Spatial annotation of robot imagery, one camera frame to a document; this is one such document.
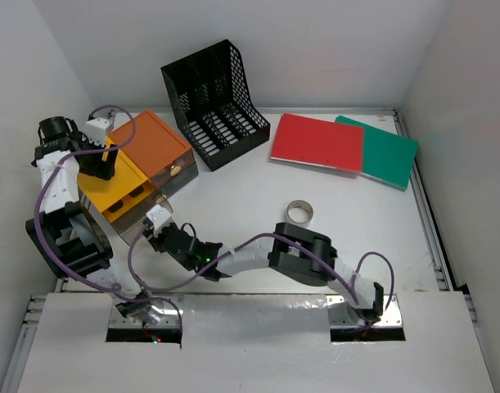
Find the clear brown small drawer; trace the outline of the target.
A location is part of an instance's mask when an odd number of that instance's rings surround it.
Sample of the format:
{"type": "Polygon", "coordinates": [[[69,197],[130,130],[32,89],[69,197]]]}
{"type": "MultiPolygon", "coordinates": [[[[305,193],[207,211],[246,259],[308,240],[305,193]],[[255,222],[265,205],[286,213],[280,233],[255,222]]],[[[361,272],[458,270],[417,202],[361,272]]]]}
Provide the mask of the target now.
{"type": "Polygon", "coordinates": [[[173,208],[168,197],[160,192],[153,192],[138,204],[110,223],[115,232],[130,245],[133,239],[147,225],[158,227],[159,222],[168,221],[173,214],[173,208]]]}

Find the white tape roll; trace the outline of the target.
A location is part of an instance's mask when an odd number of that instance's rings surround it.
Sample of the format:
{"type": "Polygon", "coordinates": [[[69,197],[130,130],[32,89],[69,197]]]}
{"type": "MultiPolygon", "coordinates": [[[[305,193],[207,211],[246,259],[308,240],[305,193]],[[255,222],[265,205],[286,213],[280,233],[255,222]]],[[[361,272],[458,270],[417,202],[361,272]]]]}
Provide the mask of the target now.
{"type": "Polygon", "coordinates": [[[304,200],[294,200],[286,207],[285,220],[289,224],[308,228],[314,217],[313,207],[304,200]]]}

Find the red notebook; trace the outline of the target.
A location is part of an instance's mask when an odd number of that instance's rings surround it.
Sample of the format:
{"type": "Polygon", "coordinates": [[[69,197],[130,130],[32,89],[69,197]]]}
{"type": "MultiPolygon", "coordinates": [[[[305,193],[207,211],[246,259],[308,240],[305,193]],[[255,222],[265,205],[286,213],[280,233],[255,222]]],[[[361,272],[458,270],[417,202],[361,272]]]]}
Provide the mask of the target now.
{"type": "Polygon", "coordinates": [[[277,126],[270,157],[360,173],[363,140],[363,128],[358,126],[284,114],[277,126]]]}

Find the green notebook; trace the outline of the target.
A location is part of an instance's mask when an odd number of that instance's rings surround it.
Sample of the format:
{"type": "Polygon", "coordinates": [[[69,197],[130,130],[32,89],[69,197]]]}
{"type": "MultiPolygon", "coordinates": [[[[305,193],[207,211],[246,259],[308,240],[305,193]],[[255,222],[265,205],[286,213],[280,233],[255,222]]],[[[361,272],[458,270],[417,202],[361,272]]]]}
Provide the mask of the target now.
{"type": "Polygon", "coordinates": [[[363,129],[362,173],[384,184],[406,190],[419,143],[342,115],[336,123],[363,129]]]}

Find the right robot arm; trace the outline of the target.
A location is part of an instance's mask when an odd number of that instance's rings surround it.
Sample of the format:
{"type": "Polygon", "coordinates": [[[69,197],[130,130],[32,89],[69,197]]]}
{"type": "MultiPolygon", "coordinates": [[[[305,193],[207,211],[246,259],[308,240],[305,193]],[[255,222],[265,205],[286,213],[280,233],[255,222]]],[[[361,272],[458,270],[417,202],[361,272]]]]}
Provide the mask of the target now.
{"type": "Polygon", "coordinates": [[[154,251],[166,253],[185,270],[212,282],[239,273],[271,269],[309,287],[328,287],[344,297],[365,325],[381,320],[384,288],[360,275],[360,268],[343,262],[331,239],[286,222],[272,233],[261,233],[229,249],[221,243],[202,242],[177,224],[150,225],[142,235],[154,251]]]}

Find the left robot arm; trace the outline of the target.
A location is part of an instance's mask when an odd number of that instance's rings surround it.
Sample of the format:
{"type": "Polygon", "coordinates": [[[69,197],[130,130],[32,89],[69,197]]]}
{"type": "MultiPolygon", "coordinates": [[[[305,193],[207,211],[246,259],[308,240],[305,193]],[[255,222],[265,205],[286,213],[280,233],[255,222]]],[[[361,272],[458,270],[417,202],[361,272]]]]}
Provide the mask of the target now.
{"type": "Polygon", "coordinates": [[[147,323],[154,303],[150,292],[113,260],[108,236],[81,200],[87,197],[120,235],[136,236],[152,225],[148,215],[161,209],[159,194],[122,151],[141,131],[135,119],[130,125],[126,139],[116,142],[110,138],[112,123],[95,115],[83,129],[64,116],[42,120],[32,162],[42,190],[25,229],[58,278],[111,295],[122,317],[147,323]]]}

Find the orange yellow drawer organizer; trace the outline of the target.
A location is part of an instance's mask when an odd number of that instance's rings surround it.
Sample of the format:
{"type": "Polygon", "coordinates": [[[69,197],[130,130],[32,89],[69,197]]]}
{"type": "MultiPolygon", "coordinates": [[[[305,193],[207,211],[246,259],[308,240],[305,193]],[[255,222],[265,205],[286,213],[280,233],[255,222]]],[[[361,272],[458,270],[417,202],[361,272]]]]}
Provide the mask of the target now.
{"type": "Polygon", "coordinates": [[[198,176],[191,145],[154,111],[134,117],[134,139],[118,151],[115,175],[103,180],[79,174],[79,189],[127,243],[142,226],[147,211],[198,176]]]}

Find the black mesh file rack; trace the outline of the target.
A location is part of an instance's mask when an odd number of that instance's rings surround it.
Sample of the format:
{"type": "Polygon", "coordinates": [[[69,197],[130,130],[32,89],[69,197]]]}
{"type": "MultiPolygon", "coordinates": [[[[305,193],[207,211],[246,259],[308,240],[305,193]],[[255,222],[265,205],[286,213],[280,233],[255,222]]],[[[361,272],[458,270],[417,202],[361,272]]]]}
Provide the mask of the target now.
{"type": "Polygon", "coordinates": [[[270,123],[250,97],[240,51],[227,39],[161,67],[178,129],[210,171],[266,143],[270,123]]]}

